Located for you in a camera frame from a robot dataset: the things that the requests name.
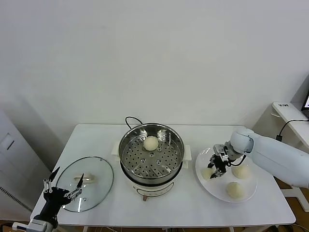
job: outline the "steamed bun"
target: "steamed bun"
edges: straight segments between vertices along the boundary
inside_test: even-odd
[[[241,199],[245,195],[243,186],[238,182],[230,182],[226,186],[227,194],[233,199]]]
[[[157,137],[154,137],[154,136],[148,136],[143,143],[143,146],[147,151],[156,150],[158,145],[159,145],[159,140]]]
[[[246,179],[250,175],[250,171],[247,165],[232,167],[232,173],[239,179]]]
[[[211,175],[213,174],[213,169],[212,168],[204,168],[204,169],[202,169],[201,174],[202,174],[202,176],[205,180],[209,180]]]

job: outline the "white plate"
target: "white plate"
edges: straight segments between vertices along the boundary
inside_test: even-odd
[[[257,188],[257,179],[255,178],[252,172],[250,173],[250,176],[247,179],[238,179],[232,174],[231,168],[226,167],[227,171],[221,177],[213,178],[210,180],[205,180],[203,178],[201,171],[204,168],[207,168],[207,165],[209,164],[209,159],[211,158],[213,154],[214,154],[213,149],[206,148],[198,155],[197,160],[195,162],[195,170],[197,173],[197,177],[200,183],[202,184],[202,186],[210,194],[212,194],[216,198],[219,198],[220,200],[225,201],[225,202],[240,203],[240,202],[245,202],[249,200],[255,194],[255,191]],[[250,167],[250,165],[254,165],[254,164],[249,158],[247,158],[244,160],[242,165],[248,165]],[[245,195],[243,198],[233,199],[227,194],[225,190],[226,185],[232,181],[238,182],[244,187]]]

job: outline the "white table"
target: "white table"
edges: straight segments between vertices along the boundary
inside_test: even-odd
[[[273,109],[285,122],[293,119],[307,120],[308,118],[300,111],[303,103],[301,102],[274,102]],[[309,148],[309,123],[290,122],[288,126],[292,129],[300,141]],[[296,197],[305,212],[309,212],[309,203],[300,188],[282,189],[285,197]]]
[[[77,125],[56,167],[62,171],[75,160],[99,156],[114,170],[114,183],[106,199],[95,208],[72,213],[61,209],[60,225],[111,227],[238,227],[291,224],[295,217],[274,178],[253,165],[258,178],[255,195],[245,203],[226,203],[210,195],[198,182],[194,162],[198,153],[230,139],[241,126],[171,126],[191,146],[192,162],[182,169],[173,189],[143,202],[127,184],[119,162],[111,155],[115,141],[128,130],[126,125]],[[39,214],[45,200],[41,195],[31,215]]]
[[[272,107],[285,121],[293,119],[308,120],[308,118],[300,111],[302,107],[300,102],[274,102]],[[309,123],[306,122],[290,122],[288,126],[301,140],[301,142],[309,148]]]

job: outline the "white robotic arm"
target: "white robotic arm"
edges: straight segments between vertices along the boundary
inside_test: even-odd
[[[283,182],[295,187],[309,188],[309,154],[275,139],[256,134],[250,129],[233,132],[231,140],[225,145],[215,145],[214,151],[214,156],[219,155],[227,166],[244,154],[257,166]],[[224,161],[226,160],[224,155],[228,156],[229,161]],[[210,161],[217,168],[217,174],[214,176],[217,177],[222,175],[220,170],[222,163],[220,165],[220,161],[216,162],[218,159],[215,160],[214,156]]]

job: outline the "glass lid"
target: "glass lid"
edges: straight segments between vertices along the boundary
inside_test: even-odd
[[[95,207],[105,199],[112,187],[112,167],[100,157],[84,157],[75,161],[63,171],[56,186],[71,192],[75,190],[82,174],[82,193],[63,206],[68,211],[82,212]]]

